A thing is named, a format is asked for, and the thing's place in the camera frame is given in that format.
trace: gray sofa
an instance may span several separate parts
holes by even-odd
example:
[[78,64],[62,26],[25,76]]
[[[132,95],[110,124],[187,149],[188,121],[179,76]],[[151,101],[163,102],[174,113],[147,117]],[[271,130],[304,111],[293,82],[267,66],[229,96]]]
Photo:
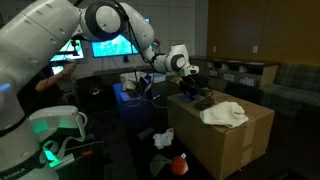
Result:
[[295,117],[303,107],[320,110],[320,66],[281,64],[274,84],[263,87],[261,104]]

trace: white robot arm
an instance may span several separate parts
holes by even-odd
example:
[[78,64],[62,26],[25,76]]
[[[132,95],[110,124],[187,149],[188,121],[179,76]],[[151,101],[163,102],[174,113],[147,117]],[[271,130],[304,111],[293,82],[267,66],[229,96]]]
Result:
[[[134,40],[128,29],[134,31]],[[69,39],[106,41],[119,34],[132,40],[159,72],[187,76],[199,71],[190,65],[184,45],[173,46],[168,55],[151,51],[152,27],[125,3],[99,2],[78,9],[68,0],[38,0],[0,29],[0,179],[58,179],[16,94]],[[24,166],[30,159],[38,159],[37,168]]]

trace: table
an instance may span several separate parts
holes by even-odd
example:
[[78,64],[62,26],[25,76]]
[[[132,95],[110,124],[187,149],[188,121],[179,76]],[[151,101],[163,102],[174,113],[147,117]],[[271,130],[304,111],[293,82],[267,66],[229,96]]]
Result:
[[[188,164],[190,170],[183,176],[184,179],[212,179],[211,175],[178,140],[174,139],[171,146],[158,150],[154,146],[152,135],[143,141],[138,138],[137,134],[149,127],[154,128],[155,133],[164,133],[169,128],[167,109],[156,108],[148,101],[142,101],[139,106],[134,108],[128,107],[119,94],[122,92],[122,84],[114,84],[113,88],[139,179],[154,179],[150,173],[150,163],[156,154],[171,159],[182,153],[187,154],[188,162],[190,162]],[[154,100],[157,106],[166,106],[168,96],[181,93],[177,84],[167,81],[154,84],[151,91],[152,97],[160,95],[158,99]],[[165,166],[156,179],[172,179],[173,175],[170,174],[169,168],[169,165]]]

